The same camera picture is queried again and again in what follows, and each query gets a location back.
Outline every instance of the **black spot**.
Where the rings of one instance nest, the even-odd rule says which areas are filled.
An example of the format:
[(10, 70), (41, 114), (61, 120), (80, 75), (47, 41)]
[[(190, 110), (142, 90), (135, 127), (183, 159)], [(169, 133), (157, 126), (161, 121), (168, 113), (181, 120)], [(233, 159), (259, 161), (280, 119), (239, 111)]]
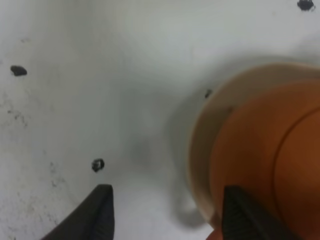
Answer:
[(102, 158), (94, 160), (91, 164), (91, 168), (95, 173), (104, 169), (104, 167), (105, 167), (105, 162)]
[(208, 89), (208, 90), (205, 92), (204, 98), (207, 99), (208, 97), (210, 97), (211, 94), (212, 94), (212, 90), (211, 90), (211, 89)]
[(298, 1), (297, 5), (301, 11), (310, 11), (316, 8), (312, 0), (300, 0)]
[(28, 74), (27, 70), (22, 66), (11, 66), (10, 70), (16, 77), (25, 76)]

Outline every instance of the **white table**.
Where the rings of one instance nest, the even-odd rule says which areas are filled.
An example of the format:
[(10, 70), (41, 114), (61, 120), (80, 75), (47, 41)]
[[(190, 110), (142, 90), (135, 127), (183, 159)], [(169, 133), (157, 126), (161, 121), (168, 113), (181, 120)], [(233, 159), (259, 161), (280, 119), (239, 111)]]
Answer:
[(184, 162), (207, 89), (319, 63), (319, 23), (297, 0), (1, 0), (0, 239), (40, 239), (108, 183), (115, 240), (204, 240)]

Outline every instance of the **white surface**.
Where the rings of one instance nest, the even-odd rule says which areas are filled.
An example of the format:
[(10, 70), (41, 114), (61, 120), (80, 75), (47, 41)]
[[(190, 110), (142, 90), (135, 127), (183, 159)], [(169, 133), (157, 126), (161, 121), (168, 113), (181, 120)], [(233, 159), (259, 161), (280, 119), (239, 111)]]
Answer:
[(101, 183), (115, 240), (205, 239), (183, 174), (206, 89), (317, 63), (319, 22), (297, 0), (1, 0), (0, 239), (43, 237)]

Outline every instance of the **dark speck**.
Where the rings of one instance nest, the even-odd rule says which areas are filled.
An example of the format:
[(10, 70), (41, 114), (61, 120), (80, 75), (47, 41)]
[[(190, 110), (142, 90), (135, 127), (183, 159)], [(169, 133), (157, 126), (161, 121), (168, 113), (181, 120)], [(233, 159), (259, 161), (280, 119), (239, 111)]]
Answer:
[(105, 162), (101, 158), (94, 160), (91, 164), (91, 168), (95, 173), (104, 169), (104, 167), (105, 167)]
[(300, 0), (298, 1), (297, 5), (301, 11), (310, 11), (316, 8), (312, 0)]
[(208, 90), (205, 92), (204, 98), (207, 99), (208, 97), (210, 97), (211, 94), (212, 94), (212, 90), (211, 90), (211, 89), (208, 89)]
[(11, 66), (10, 69), (13, 75), (16, 77), (25, 76), (28, 74), (27, 70), (22, 66)]

